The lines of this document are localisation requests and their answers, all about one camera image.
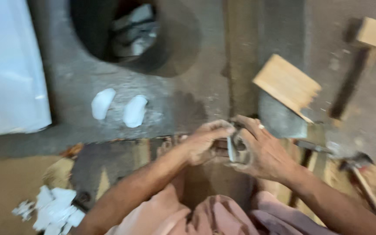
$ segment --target concrete floor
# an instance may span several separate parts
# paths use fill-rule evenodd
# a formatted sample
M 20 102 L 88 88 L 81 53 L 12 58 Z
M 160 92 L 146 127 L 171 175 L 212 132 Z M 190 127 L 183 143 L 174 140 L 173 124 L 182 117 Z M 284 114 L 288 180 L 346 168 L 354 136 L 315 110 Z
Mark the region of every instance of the concrete floor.
M 169 23 L 173 77 L 140 74 L 94 58 L 77 39 L 67 0 L 30 0 L 54 124 L 38 133 L 0 136 L 0 157 L 56 154 L 79 142 L 189 133 L 207 121 L 227 119 L 222 2 L 159 2 Z M 117 95 L 107 118 L 98 121 L 91 101 L 105 88 Z M 138 94 L 149 100 L 147 113 L 143 125 L 128 128 L 123 108 Z
M 311 41 L 308 74 L 322 86 L 311 104 L 313 121 L 331 123 L 331 104 L 351 71 L 360 48 L 347 43 L 348 27 L 357 19 L 376 19 L 376 1 L 330 0 L 308 1 Z M 371 73 L 359 81 L 357 91 L 348 105 L 347 118 L 339 128 L 327 133 L 328 143 L 337 155 L 350 157 L 362 151 L 376 158 L 376 64 Z

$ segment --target hammer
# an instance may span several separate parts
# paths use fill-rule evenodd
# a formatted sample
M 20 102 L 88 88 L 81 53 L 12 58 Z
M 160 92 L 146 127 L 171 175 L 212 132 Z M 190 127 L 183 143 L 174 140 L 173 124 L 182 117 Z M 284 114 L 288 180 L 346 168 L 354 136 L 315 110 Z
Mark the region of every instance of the hammer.
M 366 17 L 358 32 L 356 40 L 363 45 L 360 54 L 355 61 L 353 70 L 343 84 L 336 101 L 334 102 L 330 116 L 342 120 L 346 114 L 346 106 L 358 87 L 359 80 L 367 76 L 376 62 L 376 20 Z
M 354 157 L 343 161 L 343 163 L 339 167 L 339 170 L 349 170 L 355 176 L 361 186 L 363 194 L 368 200 L 369 205 L 376 213 L 376 197 L 359 171 L 359 169 L 369 166 L 373 163 L 374 162 L 370 156 L 365 153 L 358 152 Z

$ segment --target pink clothing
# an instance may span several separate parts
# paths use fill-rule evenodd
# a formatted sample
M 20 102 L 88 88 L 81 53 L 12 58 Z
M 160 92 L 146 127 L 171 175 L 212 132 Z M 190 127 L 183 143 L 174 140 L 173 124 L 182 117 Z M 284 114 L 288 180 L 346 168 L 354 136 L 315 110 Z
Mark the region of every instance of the pink clothing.
M 169 184 L 106 235 L 336 234 L 282 204 L 269 192 L 260 192 L 257 199 L 258 210 L 248 217 L 231 198 L 210 196 L 195 208 L 191 221 L 187 222 L 191 210 L 179 202 L 174 186 Z

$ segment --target finger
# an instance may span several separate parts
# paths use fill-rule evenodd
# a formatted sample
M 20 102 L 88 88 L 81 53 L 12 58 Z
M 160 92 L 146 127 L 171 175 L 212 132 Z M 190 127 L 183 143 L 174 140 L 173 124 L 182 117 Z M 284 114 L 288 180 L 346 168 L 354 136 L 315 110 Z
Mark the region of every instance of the finger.
M 251 149 L 253 145 L 258 144 L 256 138 L 245 128 L 240 130 L 239 136 L 243 140 L 243 143 L 246 145 L 247 149 Z
M 156 156 L 157 156 L 157 157 L 160 157 L 160 156 L 162 156 L 162 154 L 163 154 L 162 147 L 158 147 L 158 148 L 156 149 Z
M 246 129 L 259 141 L 264 137 L 262 132 L 263 126 L 260 123 L 259 119 L 248 118 L 242 115 L 237 115 L 234 118 L 235 121 L 243 124 Z
M 213 131 L 213 130 L 216 130 L 216 129 L 219 129 L 219 128 L 228 128 L 228 127 L 232 127 L 233 125 L 230 124 L 228 121 L 225 121 L 225 120 L 216 120 L 216 121 L 213 121 L 213 122 L 210 122 L 210 123 L 205 123 L 203 124 L 199 129 L 198 131 Z
M 236 131 L 236 129 L 233 126 L 230 126 L 228 128 L 219 128 L 214 131 L 209 131 L 206 136 L 210 140 L 216 140 L 219 138 L 227 137 L 231 134 L 233 134 Z

